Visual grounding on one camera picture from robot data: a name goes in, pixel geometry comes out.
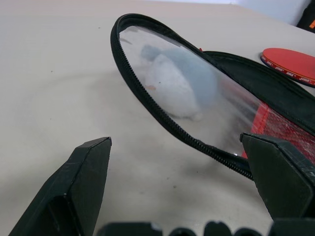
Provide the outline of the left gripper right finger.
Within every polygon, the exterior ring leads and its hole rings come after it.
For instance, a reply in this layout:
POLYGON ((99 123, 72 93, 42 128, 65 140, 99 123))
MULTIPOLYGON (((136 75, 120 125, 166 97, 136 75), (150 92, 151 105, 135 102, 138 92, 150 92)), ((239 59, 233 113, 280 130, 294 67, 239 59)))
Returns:
POLYGON ((282 139, 242 133, 240 142, 272 219, 315 219, 315 165, 282 139))

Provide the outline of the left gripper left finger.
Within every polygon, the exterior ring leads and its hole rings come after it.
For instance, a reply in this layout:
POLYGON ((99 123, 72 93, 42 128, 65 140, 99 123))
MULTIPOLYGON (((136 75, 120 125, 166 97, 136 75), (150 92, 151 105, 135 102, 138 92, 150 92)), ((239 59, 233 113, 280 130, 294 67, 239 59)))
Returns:
POLYGON ((93 236, 103 200, 112 140, 76 147, 43 184, 9 236, 93 236))

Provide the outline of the red black pouch bag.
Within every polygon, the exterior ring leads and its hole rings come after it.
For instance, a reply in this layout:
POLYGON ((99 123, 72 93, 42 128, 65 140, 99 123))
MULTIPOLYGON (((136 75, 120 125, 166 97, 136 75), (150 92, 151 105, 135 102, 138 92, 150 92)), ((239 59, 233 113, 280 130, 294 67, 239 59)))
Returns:
POLYGON ((163 23, 141 14, 119 17, 110 36, 116 66, 137 99, 174 137, 251 178, 247 155, 239 142, 243 132, 292 143, 315 165, 315 96, 284 75, 253 60, 224 52, 202 51, 163 23), (145 45, 184 47, 208 62, 218 90, 200 121, 166 113, 144 87, 149 62, 145 45))

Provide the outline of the red table tennis paddle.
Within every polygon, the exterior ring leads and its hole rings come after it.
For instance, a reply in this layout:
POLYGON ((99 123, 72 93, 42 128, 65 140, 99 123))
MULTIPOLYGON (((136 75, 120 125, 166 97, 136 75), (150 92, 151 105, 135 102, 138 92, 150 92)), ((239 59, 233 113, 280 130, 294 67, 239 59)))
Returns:
POLYGON ((260 55, 268 67, 300 84, 315 88, 315 57, 284 48, 267 48, 260 55))

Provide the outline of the white fluffy ball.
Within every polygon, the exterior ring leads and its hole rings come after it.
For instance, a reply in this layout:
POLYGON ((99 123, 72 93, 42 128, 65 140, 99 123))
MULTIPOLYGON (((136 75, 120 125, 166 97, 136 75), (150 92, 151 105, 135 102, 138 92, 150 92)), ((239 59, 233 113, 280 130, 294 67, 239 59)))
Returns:
POLYGON ((141 57, 149 62, 144 87, 152 99, 173 117, 202 120, 218 90, 214 68, 184 47, 145 45, 141 57))

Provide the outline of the black bag with orange mark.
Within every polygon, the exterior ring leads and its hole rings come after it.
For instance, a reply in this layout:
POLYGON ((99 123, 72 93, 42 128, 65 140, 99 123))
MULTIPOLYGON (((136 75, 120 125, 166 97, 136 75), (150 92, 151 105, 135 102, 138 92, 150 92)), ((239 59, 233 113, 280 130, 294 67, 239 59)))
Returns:
POLYGON ((310 1, 296 26, 300 29, 315 33, 315 0, 310 1))

